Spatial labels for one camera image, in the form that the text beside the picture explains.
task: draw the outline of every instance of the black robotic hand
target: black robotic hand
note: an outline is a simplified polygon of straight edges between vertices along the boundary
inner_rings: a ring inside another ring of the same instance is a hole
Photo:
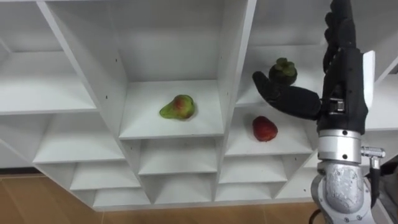
[[[252,76],[260,95],[277,110],[318,121],[322,129],[346,129],[364,134],[368,109],[363,95],[363,55],[356,48],[349,0],[333,0],[325,21],[328,48],[323,58],[322,99],[310,90],[272,83],[262,72]]]

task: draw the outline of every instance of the mangosteen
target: mangosteen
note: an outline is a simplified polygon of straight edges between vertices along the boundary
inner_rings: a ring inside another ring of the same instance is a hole
[[[278,58],[268,75],[270,81],[290,86],[297,79],[297,70],[293,62],[289,62],[286,58]]]

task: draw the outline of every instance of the cable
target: cable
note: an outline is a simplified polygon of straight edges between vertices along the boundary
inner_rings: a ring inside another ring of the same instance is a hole
[[[370,168],[370,178],[371,178],[371,208],[373,208],[376,203],[377,198],[379,198],[379,180],[380,180],[380,169]]]
[[[312,215],[310,216],[310,220],[308,221],[308,224],[313,224],[314,219],[317,217],[317,215],[321,213],[320,209],[316,209]]]

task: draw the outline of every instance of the wooden floor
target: wooden floor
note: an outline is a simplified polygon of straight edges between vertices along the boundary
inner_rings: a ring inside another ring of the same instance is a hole
[[[307,224],[315,209],[313,203],[295,203],[100,213],[46,177],[0,177],[1,224]]]

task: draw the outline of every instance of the robotic hand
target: robotic hand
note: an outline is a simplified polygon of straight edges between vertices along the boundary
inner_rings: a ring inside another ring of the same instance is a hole
[[[297,86],[270,82],[255,72],[260,95],[277,110],[317,121],[318,175],[311,193],[327,223],[375,223],[371,207],[378,197],[380,148],[361,147],[365,120],[373,97],[374,52],[356,48],[356,33],[349,0],[333,0],[325,21],[328,48],[323,58],[322,98]],[[371,160],[371,190],[361,168],[361,156]]]

